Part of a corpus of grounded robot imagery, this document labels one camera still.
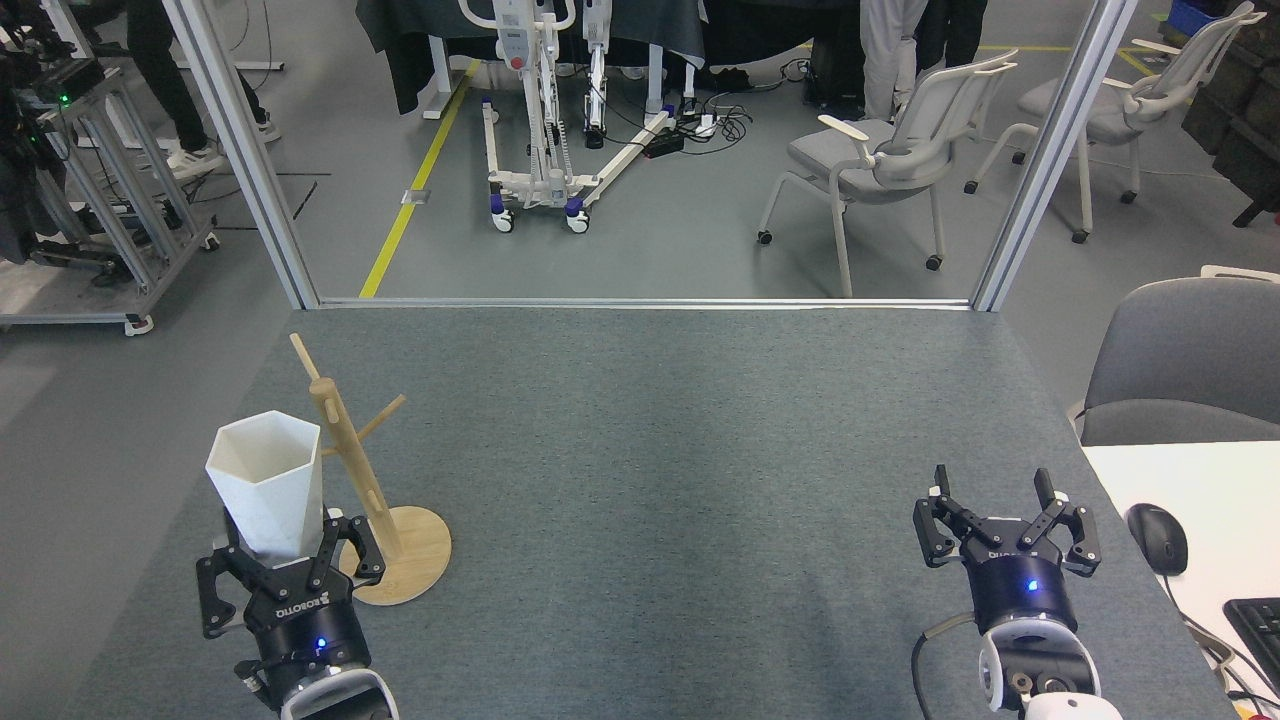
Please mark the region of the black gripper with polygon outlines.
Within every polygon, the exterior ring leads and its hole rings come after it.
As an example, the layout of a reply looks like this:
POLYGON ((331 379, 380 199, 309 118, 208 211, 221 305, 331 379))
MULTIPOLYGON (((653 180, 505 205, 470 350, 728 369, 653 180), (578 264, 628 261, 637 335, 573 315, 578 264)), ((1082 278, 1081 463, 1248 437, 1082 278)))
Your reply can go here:
POLYGON ((1062 553, 1052 541, 1043 539, 1056 525, 1064 524, 1071 532, 1065 556, 1069 571, 1088 578, 1101 564, 1094 514, 1056 491, 1046 468, 1036 470, 1033 484, 1041 512, 1030 521, 1033 548, 1028 551, 989 550, 983 544, 986 521, 952 497, 945 465, 934 468, 929 495, 914 505, 913 523, 925 565, 942 568, 963 557, 980 634, 1009 618, 1039 614, 1070 632, 1078 629, 1062 579, 1062 553))
POLYGON ((218 596, 216 580, 229 571, 251 592, 244 607, 244 625, 253 634, 261 659, 269 701, 284 701, 305 679, 314 679, 329 666, 366 667, 371 653, 352 603, 352 580, 330 570, 338 541, 348 541, 357 552, 355 578, 378 584, 385 561, 366 516, 325 518, 323 537, 305 570, 270 573, 238 546, 214 550, 196 561, 202 633, 214 639, 223 633, 236 606, 218 596), (289 591, 276 593, 271 574, 289 591))

